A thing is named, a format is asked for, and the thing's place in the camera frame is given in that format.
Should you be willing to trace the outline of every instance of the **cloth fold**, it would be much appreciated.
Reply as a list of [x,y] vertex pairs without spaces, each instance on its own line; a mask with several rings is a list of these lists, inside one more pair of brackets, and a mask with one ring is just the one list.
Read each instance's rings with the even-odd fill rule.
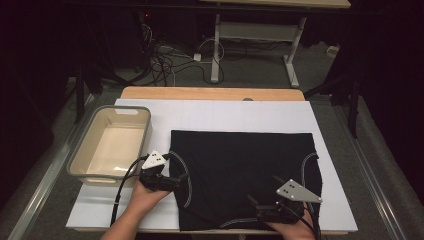
[[[295,180],[321,195],[322,178],[311,133],[171,131],[170,176],[190,173],[177,191],[182,231],[262,229],[247,195],[275,204],[282,183]],[[318,217],[319,204],[313,204]]]

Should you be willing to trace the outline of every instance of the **dark background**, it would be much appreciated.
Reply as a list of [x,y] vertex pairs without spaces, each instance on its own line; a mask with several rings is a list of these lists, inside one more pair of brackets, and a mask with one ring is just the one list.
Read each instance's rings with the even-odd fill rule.
[[[351,2],[354,10],[387,11],[379,17],[308,18],[301,43],[306,47],[320,41],[343,44],[326,83],[342,75],[351,81],[327,93],[344,93],[342,99],[349,102],[351,83],[359,79],[360,93],[376,124],[423,202],[422,1]],[[1,207],[51,145],[51,124],[66,98],[68,77],[75,75],[77,66],[95,62],[110,70],[142,64],[138,61],[139,29],[134,24],[134,16],[140,13],[144,12],[102,9],[81,15],[51,0],[0,3]],[[166,17],[155,16],[152,12],[152,27],[188,48],[213,32],[211,15],[171,12]],[[90,90],[101,91],[98,72],[87,68],[85,74],[91,79],[86,82]]]

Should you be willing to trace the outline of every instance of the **white table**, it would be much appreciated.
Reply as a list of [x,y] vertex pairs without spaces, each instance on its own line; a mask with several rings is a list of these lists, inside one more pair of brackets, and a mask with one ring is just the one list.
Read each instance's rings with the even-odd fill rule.
[[[157,149],[167,153],[171,129],[312,133],[324,183],[319,218],[321,230],[323,234],[358,230],[309,102],[118,99],[116,105],[145,106],[150,109],[153,132],[147,146],[148,152]],[[83,185],[66,226],[82,231],[107,229],[116,192],[117,188],[114,187]],[[130,192],[130,189],[123,190],[118,216],[126,207]],[[140,231],[179,232],[178,209],[173,194],[163,199],[142,221]],[[258,233],[255,230],[201,231],[223,232]]]

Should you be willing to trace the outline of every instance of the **gray carpet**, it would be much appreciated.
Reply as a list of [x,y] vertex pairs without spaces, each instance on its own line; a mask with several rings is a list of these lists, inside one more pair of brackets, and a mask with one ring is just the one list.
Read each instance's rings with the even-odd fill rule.
[[[332,59],[325,55],[327,46],[319,44],[308,49],[300,48],[294,65],[302,91],[318,86],[325,79]],[[284,68],[281,66],[281,52],[288,46],[279,46],[280,52],[260,52],[244,57],[239,61],[224,60],[221,66],[224,70],[224,82],[217,86],[206,84],[202,80],[202,72],[191,68],[177,73],[176,86],[199,87],[246,87],[246,88],[289,88]],[[209,70],[204,66],[205,75]],[[131,75],[132,72],[121,71],[121,75]],[[113,104],[119,97],[122,87],[110,81],[104,81],[104,91],[96,96],[93,107]],[[402,172],[387,149],[384,139],[373,124],[366,104],[359,105],[358,139],[352,140],[346,131],[345,108],[331,106],[327,96],[315,96],[310,99],[316,119],[323,134],[325,143],[336,167],[337,173],[351,202],[351,208],[358,224],[359,231],[343,236],[323,236],[323,239],[424,239],[420,224],[424,223],[423,207],[418,202],[413,190],[406,182]],[[71,98],[58,115],[55,125],[55,141],[45,152],[32,171],[24,179],[7,206],[0,215],[0,239],[7,239],[25,210],[38,184],[57,156],[66,141],[75,119],[75,100]],[[366,162],[371,166],[375,178],[383,192],[384,199],[391,204],[396,221],[401,226],[404,236],[394,237],[390,224],[382,217],[379,199],[370,181],[367,180],[361,165],[361,156],[366,156]],[[65,227],[78,191],[79,180],[67,174],[63,168],[56,184],[43,206],[40,206],[36,220],[30,224],[27,239],[98,239],[101,233],[78,232]]]

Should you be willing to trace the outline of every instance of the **black cable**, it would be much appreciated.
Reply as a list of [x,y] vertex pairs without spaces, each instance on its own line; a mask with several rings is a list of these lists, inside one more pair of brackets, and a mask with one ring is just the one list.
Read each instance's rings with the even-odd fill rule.
[[131,80],[128,80],[128,82],[133,83],[135,81],[139,81],[145,78],[146,76],[148,76],[153,71],[151,60],[152,58],[158,57],[158,52],[156,51],[156,48],[160,42],[162,42],[161,34],[160,33],[155,34],[154,37],[152,34],[152,37],[149,39],[149,44],[147,44],[147,48],[145,49],[144,54],[142,56],[142,60],[141,60],[142,65],[146,67],[143,69],[143,72],[140,75],[138,75],[137,77]]
[[[160,45],[157,48],[158,48],[158,50],[156,50],[156,52],[157,53],[160,53],[160,54],[163,54],[163,55],[169,55],[169,56],[173,56],[173,57],[183,57],[183,58],[187,58],[188,57],[187,54],[185,54],[183,51],[178,50],[177,48],[175,48],[175,46],[173,44],[171,44],[171,43],[164,42],[163,45]],[[167,52],[161,52],[161,51],[159,51],[159,49],[161,49],[161,48],[167,48],[167,49],[170,49],[170,50],[168,50]],[[174,51],[179,51],[179,52],[185,54],[186,56],[183,56],[183,55],[181,55],[181,56],[180,55],[174,55],[174,54],[172,54]]]
[[321,239],[321,227],[319,226],[318,218],[312,213],[312,211],[310,209],[310,205],[307,204],[306,206],[307,207],[305,208],[305,210],[308,211],[309,215],[311,216],[312,224],[313,224],[314,229],[316,230],[316,232],[318,234],[318,239]]
[[293,211],[291,208],[287,207],[286,205],[281,205],[284,210],[290,212],[291,214],[293,214],[296,218],[298,218],[300,221],[302,221],[314,234],[314,237],[316,240],[320,240],[320,238],[318,237],[318,233],[316,231],[316,229],[314,229],[311,224],[309,224],[305,219],[303,219],[303,217],[299,216],[299,214],[297,214],[295,211]]
[[[284,41],[267,41],[267,42],[252,42],[252,43],[246,43],[243,41],[234,41],[231,39],[226,39],[223,38],[221,39],[222,44],[228,44],[228,43],[233,43],[235,45],[239,45],[243,47],[243,50],[239,50],[239,49],[235,49],[235,48],[228,48],[225,47],[225,52],[226,52],[226,58],[225,60],[228,61],[238,61],[241,60],[243,58],[245,58],[248,54],[252,54],[252,53],[258,53],[258,52],[262,52],[262,51],[272,51],[275,50],[281,43],[284,43]],[[254,45],[263,45],[263,44],[267,44],[268,46],[266,47],[258,47],[258,46],[254,46]],[[249,50],[249,48],[253,48],[256,49],[255,51],[251,51]],[[243,55],[241,57],[238,58],[228,58],[228,55],[230,55],[229,53],[231,52],[243,52]]]
[[152,76],[153,76],[153,85],[155,86],[155,87],[157,87],[158,86],[158,78],[159,78],[159,75],[160,74],[158,74],[157,76],[155,76],[155,72],[157,72],[157,71],[152,71]]
[[196,62],[196,61],[194,61],[194,60],[191,60],[191,61],[188,61],[188,62],[185,62],[185,63],[180,63],[180,64],[175,65],[175,66],[173,66],[173,67],[181,67],[181,66],[187,65],[187,64],[189,64],[189,63],[197,63],[197,62]]
[[121,191],[122,191],[122,188],[124,187],[124,183],[125,183],[125,181],[126,181],[128,178],[132,177],[132,176],[129,176],[129,174],[130,174],[130,172],[131,172],[132,168],[133,168],[133,167],[134,167],[134,166],[135,166],[138,162],[140,162],[141,160],[146,160],[148,157],[149,157],[149,155],[147,154],[147,155],[146,155],[146,156],[144,156],[144,157],[139,157],[138,159],[136,159],[136,160],[135,160],[135,161],[131,164],[131,166],[128,168],[127,172],[125,173],[125,175],[124,175],[124,177],[123,177],[123,179],[122,179],[122,181],[121,181],[121,184],[119,185],[118,193],[116,194],[115,202],[114,202],[114,204],[113,204],[113,210],[112,210],[112,217],[111,217],[111,220],[110,220],[110,226],[112,226],[112,224],[116,221],[116,214],[117,214],[117,212],[118,212],[119,200],[121,199]]
[[159,82],[162,82],[163,81],[163,79],[158,79],[159,78],[159,75],[157,76],[157,77],[155,77],[154,79],[153,79],[153,81],[150,81],[150,82],[147,82],[147,83],[143,83],[143,84],[140,84],[140,85],[138,85],[138,86],[148,86],[148,85],[150,85],[150,84],[156,84],[156,86],[157,86],[157,83],[159,83]]
[[186,70],[188,68],[192,68],[192,67],[194,67],[194,68],[200,68],[200,70],[202,70],[202,79],[203,79],[204,82],[206,82],[206,79],[205,79],[205,70],[202,67],[197,66],[197,65],[191,65],[191,66],[184,67],[184,68],[182,68],[180,70],[174,71],[174,73],[177,74],[177,73],[179,73],[181,71],[184,71],[184,70]]
[[173,71],[172,71],[172,65],[173,65],[173,62],[172,62],[172,60],[169,58],[169,61],[171,62],[171,63],[166,63],[165,62],[165,64],[164,64],[164,66],[166,67],[165,69],[168,69],[168,71],[166,71],[165,69],[164,69],[164,73],[163,73],[163,75],[164,75],[164,78],[165,78],[165,81],[166,81],[166,78],[171,74],[171,73],[173,73]]
[[163,68],[163,63],[160,65],[160,67],[162,68],[162,75],[163,75],[163,81],[165,82],[165,87],[168,85],[168,83],[167,83],[167,81],[166,81],[166,77],[168,76],[168,75],[165,75],[165,69]]
[[194,53],[195,53],[195,51],[192,49],[192,47],[191,46],[189,46],[189,45],[187,45],[186,43],[184,43],[184,42],[181,42],[181,41],[179,41],[178,39],[175,39],[175,38],[173,38],[173,37],[171,37],[171,36],[168,36],[168,35],[166,35],[165,33],[160,33],[165,39],[167,39],[168,41],[168,43],[169,42],[174,42],[174,43],[176,43],[176,44],[178,44],[178,46],[180,46],[180,47],[182,47],[182,48],[184,48],[184,49],[186,49],[186,50],[189,50],[189,52],[190,52],[190,54],[187,54],[187,55],[193,55]]
[[105,69],[101,69],[100,70],[100,68],[101,67],[99,67],[99,66],[97,66],[97,64],[90,64],[91,66],[93,66],[93,65],[95,65],[96,67],[95,67],[95,70],[96,70],[96,72],[98,72],[100,75],[102,75],[103,77],[105,77],[105,78],[108,78],[108,79],[111,79],[111,80],[114,80],[114,81],[116,81],[118,84],[120,84],[120,85],[123,85],[123,86],[133,86],[134,84],[134,82],[135,81],[138,81],[138,80],[140,80],[140,79],[143,79],[144,77],[146,77],[148,74],[149,74],[149,72],[150,72],[150,68],[148,67],[149,66],[149,64],[145,64],[146,62],[148,62],[147,61],[147,59],[149,59],[150,57],[150,55],[151,55],[151,51],[147,51],[145,54],[144,54],[144,56],[143,56],[143,58],[142,58],[142,61],[141,61],[141,64],[143,65],[143,66],[146,66],[144,69],[143,69],[143,72],[141,73],[141,74],[139,74],[138,76],[136,76],[135,78],[133,78],[133,79],[130,79],[130,80],[126,80],[126,79],[124,79],[124,78],[121,78],[120,76],[118,76],[118,75],[116,75],[116,73],[115,73],[115,70],[114,70],[114,68],[113,68],[113,65],[111,65],[111,63],[106,59],[106,57],[104,56],[104,54],[102,53],[102,50],[101,50],[101,48],[100,48],[100,44],[99,44],[99,42],[97,41],[97,39],[96,39],[96,37],[94,36],[94,32],[93,32],[93,30],[92,30],[92,28],[91,28],[91,26],[90,26],[90,24],[88,23],[88,20],[87,20],[87,18],[86,18],[86,16],[85,16],[85,14],[83,14],[83,19],[84,19],[84,22],[85,22],[85,24],[86,24],[86,26],[87,26],[87,28],[88,28],[88,30],[90,31],[90,34],[92,35],[92,37],[93,37],[93,39],[94,39],[94,41],[95,41],[95,44],[96,44],[96,47],[98,48],[98,50],[99,50],[99,52],[100,52],[100,55],[102,56],[102,60],[104,61],[104,63],[107,65],[107,67],[108,67],[108,69],[107,70],[105,70]]

